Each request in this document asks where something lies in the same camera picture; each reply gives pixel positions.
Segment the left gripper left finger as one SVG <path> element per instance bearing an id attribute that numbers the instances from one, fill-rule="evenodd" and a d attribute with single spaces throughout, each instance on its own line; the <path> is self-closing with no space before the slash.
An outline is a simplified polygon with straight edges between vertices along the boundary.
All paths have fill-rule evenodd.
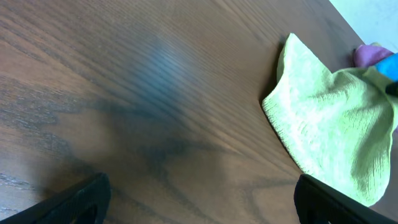
<path id="1" fill-rule="evenodd" d="M 97 173 L 1 224 L 103 223 L 111 200 L 109 177 Z"/>

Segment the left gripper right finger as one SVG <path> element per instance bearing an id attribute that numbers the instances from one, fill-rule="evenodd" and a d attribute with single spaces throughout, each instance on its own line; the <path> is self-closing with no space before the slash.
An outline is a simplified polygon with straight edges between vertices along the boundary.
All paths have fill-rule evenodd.
<path id="1" fill-rule="evenodd" d="M 307 174 L 295 186 L 294 204 L 301 224 L 397 224 Z"/>

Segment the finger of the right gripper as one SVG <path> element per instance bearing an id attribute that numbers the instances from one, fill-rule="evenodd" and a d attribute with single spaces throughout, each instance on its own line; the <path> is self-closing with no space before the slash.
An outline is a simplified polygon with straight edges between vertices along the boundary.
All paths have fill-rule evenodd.
<path id="1" fill-rule="evenodd" d="M 388 84 L 385 88 L 385 92 L 391 96 L 398 96 L 398 82 Z"/>

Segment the green cloth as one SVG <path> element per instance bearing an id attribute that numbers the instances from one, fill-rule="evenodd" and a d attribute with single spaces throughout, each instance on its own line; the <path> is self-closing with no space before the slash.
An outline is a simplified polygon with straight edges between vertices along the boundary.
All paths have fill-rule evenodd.
<path id="1" fill-rule="evenodd" d="M 376 67 L 331 72 L 295 35 L 280 53 L 262 108 L 298 167 L 364 206 L 390 180 L 397 98 Z"/>

